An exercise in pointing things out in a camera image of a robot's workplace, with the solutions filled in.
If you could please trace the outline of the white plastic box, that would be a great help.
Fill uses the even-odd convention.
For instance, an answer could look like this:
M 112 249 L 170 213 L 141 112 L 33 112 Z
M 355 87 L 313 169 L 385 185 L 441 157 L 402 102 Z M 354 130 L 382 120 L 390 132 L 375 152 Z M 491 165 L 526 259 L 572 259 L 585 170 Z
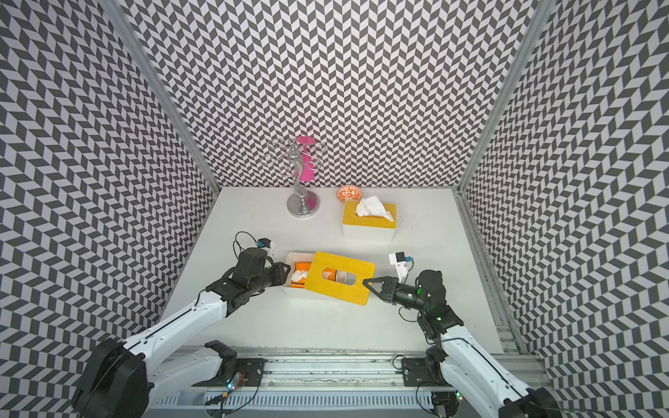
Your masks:
M 391 242 L 395 231 L 395 228 L 343 224 L 343 236 L 350 240 Z
M 287 280 L 282 285 L 283 291 L 288 297 L 300 300 L 327 301 L 330 297 L 318 294 L 306 289 L 306 278 L 310 263 L 315 257 L 314 253 L 289 253 L 285 263 L 290 266 Z

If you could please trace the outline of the yellow wooden lid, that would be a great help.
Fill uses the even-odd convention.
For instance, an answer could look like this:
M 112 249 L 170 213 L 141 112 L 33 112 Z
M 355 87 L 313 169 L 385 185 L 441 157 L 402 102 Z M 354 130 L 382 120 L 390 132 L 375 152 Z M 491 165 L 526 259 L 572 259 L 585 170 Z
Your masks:
M 344 204 L 343 226 L 363 226 L 381 229 L 396 229 L 398 224 L 397 206 L 384 204 L 384 208 L 390 213 L 392 221 L 383 216 L 359 216 L 357 214 L 358 200 L 349 200 Z
M 375 272 L 374 263 L 317 252 L 311 261 L 305 289 L 365 306 L 369 300 L 369 289 L 363 285 L 363 281 L 373 278 Z

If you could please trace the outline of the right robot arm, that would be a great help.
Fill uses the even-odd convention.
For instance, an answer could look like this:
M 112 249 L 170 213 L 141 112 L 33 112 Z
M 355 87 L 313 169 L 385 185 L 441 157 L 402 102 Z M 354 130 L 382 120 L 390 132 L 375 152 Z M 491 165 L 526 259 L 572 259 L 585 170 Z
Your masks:
M 443 275 L 424 270 L 416 284 L 384 276 L 362 284 L 380 300 L 417 311 L 430 348 L 426 368 L 433 383 L 456 389 L 482 417 L 561 417 L 546 388 L 533 389 L 502 366 L 465 327 L 446 300 Z

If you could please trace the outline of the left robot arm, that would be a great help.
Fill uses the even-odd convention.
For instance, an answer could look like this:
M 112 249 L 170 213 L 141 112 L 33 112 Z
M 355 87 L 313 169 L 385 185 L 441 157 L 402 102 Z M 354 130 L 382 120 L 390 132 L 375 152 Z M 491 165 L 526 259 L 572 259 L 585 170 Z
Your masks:
M 200 383 L 236 389 L 244 372 L 237 353 L 214 340 L 191 355 L 171 355 L 208 327 L 228 318 L 268 287 L 280 287 L 290 266 L 262 248 L 240 253 L 237 263 L 179 312 L 125 341 L 99 343 L 79 379 L 71 405 L 82 417 L 141 417 L 156 402 Z

